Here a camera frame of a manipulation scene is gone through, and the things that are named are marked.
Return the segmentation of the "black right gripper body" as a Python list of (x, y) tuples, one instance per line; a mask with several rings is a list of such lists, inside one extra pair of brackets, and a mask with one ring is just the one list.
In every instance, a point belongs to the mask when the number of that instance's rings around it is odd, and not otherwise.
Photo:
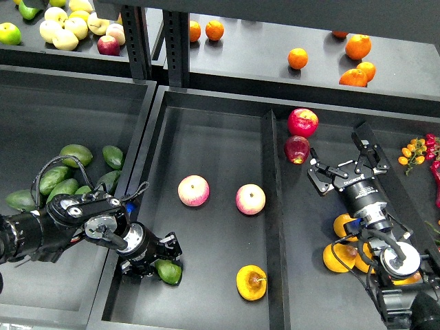
[(338, 166), (343, 174), (335, 176), (335, 190), (351, 218), (362, 219), (368, 229), (391, 229), (391, 221), (384, 211), (388, 200), (375, 171), (365, 165), (356, 169), (357, 165), (350, 161)]

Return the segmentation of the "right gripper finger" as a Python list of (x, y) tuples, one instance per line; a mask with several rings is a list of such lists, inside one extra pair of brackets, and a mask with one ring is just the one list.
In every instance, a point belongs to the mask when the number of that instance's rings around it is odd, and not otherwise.
[(389, 161), (379, 144), (369, 142), (356, 132), (351, 134), (351, 138), (360, 152), (355, 165), (357, 175), (365, 174), (364, 168), (369, 168), (374, 174), (384, 174), (390, 169)]
[(307, 175), (321, 197), (335, 189), (336, 179), (349, 178), (347, 172), (322, 163), (314, 148), (310, 148), (310, 156), (311, 167), (308, 170)]

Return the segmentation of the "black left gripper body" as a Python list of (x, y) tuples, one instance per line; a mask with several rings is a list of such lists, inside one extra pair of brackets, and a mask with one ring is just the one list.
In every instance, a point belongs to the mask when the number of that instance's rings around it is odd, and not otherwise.
[(123, 261), (157, 260), (159, 239), (142, 223), (133, 222), (128, 226), (126, 234), (117, 248), (117, 253)]

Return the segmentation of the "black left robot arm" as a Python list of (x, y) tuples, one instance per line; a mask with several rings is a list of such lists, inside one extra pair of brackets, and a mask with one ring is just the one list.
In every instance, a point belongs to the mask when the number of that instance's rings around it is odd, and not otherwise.
[(114, 250), (122, 259), (122, 273), (129, 276), (152, 276), (159, 260), (181, 265), (182, 249), (174, 232), (161, 239), (144, 224), (130, 220), (127, 204), (149, 188), (148, 182), (121, 198), (99, 184), (81, 195), (56, 195), (41, 206), (41, 177), (36, 176), (30, 189), (35, 209), (1, 217), (2, 263), (55, 263), (64, 251), (86, 240)]

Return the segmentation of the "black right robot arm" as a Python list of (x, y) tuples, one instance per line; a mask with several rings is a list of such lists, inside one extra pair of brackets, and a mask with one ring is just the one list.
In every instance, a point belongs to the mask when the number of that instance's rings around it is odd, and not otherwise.
[(339, 239), (324, 249), (324, 264), (332, 272), (364, 264), (360, 282), (387, 329), (438, 329), (439, 262), (432, 252), (419, 252), (413, 231), (388, 211), (377, 176), (390, 165), (380, 145), (357, 133), (352, 139), (359, 157), (336, 167), (310, 151), (310, 181), (322, 196), (336, 191), (349, 217)]

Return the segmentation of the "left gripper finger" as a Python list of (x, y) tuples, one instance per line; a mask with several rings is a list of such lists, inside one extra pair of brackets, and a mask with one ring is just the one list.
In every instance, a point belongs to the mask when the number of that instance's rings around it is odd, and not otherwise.
[(180, 267), (183, 266), (180, 260), (182, 248), (175, 232), (169, 232), (164, 238), (160, 239), (158, 248), (159, 259), (171, 261)]
[(148, 261), (123, 261), (120, 264), (123, 275), (131, 278), (144, 278), (158, 275), (156, 267)]

